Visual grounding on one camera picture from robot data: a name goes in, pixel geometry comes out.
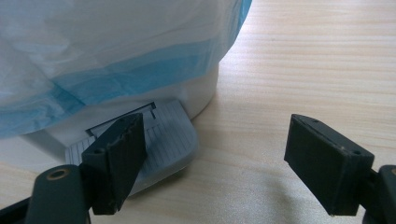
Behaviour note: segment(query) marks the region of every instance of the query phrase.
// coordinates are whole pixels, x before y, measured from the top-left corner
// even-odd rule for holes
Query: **gray plastic part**
[[[130,195],[186,167],[198,149],[197,134],[179,101],[137,112],[143,113],[148,157]],[[91,136],[67,148],[66,163],[80,165],[81,153],[96,137]]]

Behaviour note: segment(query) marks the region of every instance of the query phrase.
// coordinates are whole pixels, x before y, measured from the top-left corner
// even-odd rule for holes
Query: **white container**
[[[219,75],[216,66],[204,76],[193,78],[141,95],[119,97],[99,105],[86,106],[76,115],[35,133],[0,139],[0,162],[43,172],[64,163],[65,149],[86,138],[85,130],[151,102],[178,99],[190,119],[198,115],[213,97]]]

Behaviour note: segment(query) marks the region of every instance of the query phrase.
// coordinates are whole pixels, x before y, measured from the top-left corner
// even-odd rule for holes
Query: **black plastic part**
[[[29,201],[30,198],[27,198],[0,210],[0,223],[2,224],[25,223],[26,213],[29,207]]]
[[[147,157],[143,115],[118,119],[82,153],[82,172],[93,190],[96,215],[121,209]]]
[[[142,105],[139,108],[134,109],[134,110],[132,110],[130,112],[127,112],[127,113],[125,113],[123,115],[120,115],[120,116],[118,116],[118,117],[116,117],[114,119],[110,119],[110,120],[105,121],[105,122],[103,122],[101,124],[95,125],[94,127],[91,127],[90,129],[87,129],[85,131],[85,133],[87,133],[89,136],[95,136],[97,138],[97,137],[100,136],[99,133],[103,129],[106,130],[107,126],[111,126],[112,122],[115,122],[115,121],[117,121],[117,119],[121,119],[121,118],[126,117],[126,116],[131,115],[131,114],[138,114],[138,113],[144,114],[145,112],[149,111],[151,113],[151,115],[155,118],[155,115],[152,112],[155,108],[157,108],[157,106],[154,104],[154,102],[151,102],[151,103],[149,103],[147,105]]]
[[[90,223],[86,208],[78,166],[58,166],[35,180],[25,223]]]
[[[364,221],[370,219],[370,222],[367,221],[367,223],[371,223],[373,220],[376,223],[386,223],[384,211],[378,200],[378,181],[378,173],[371,170],[369,177],[361,180],[356,190],[356,200],[366,209]]]
[[[355,216],[360,180],[368,178],[374,155],[316,119],[292,115],[285,161],[329,215]]]
[[[396,223],[396,166],[385,165],[379,169],[378,198],[387,223]]]

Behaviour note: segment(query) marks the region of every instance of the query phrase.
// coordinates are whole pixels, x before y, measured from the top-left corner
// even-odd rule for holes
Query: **white plastic bag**
[[[233,44],[250,3],[0,1],[0,137],[206,74]]]

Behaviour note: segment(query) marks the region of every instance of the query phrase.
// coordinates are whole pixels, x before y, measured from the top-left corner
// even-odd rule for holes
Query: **wooden table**
[[[185,170],[93,223],[361,223],[329,217],[283,161],[293,113],[320,119],[396,164],[396,2],[254,0],[220,63],[215,97],[193,120]],[[36,174],[0,164],[0,206]]]

